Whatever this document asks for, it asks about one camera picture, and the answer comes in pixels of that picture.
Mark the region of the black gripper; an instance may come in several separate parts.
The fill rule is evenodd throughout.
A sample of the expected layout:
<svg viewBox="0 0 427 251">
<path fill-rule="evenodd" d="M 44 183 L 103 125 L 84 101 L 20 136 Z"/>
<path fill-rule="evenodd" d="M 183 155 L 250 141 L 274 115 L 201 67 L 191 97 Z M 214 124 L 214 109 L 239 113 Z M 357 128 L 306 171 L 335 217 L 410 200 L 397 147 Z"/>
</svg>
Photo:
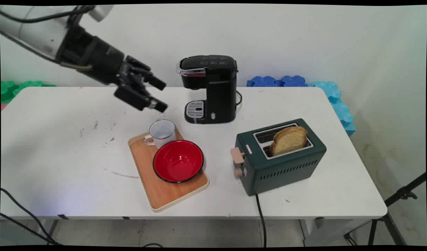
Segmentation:
<svg viewBox="0 0 427 251">
<path fill-rule="evenodd" d="M 167 103 L 153 97 L 142 84 L 164 90 L 167 86 L 157 78 L 151 68 L 138 59 L 125 55 L 97 36 L 93 36 L 79 25 L 70 25 L 57 51 L 57 61 L 104 85 L 118 84 L 114 96 L 142 111 L 145 108 L 161 113 L 167 110 Z M 129 73 L 140 81 L 126 81 L 119 78 Z"/>
</svg>

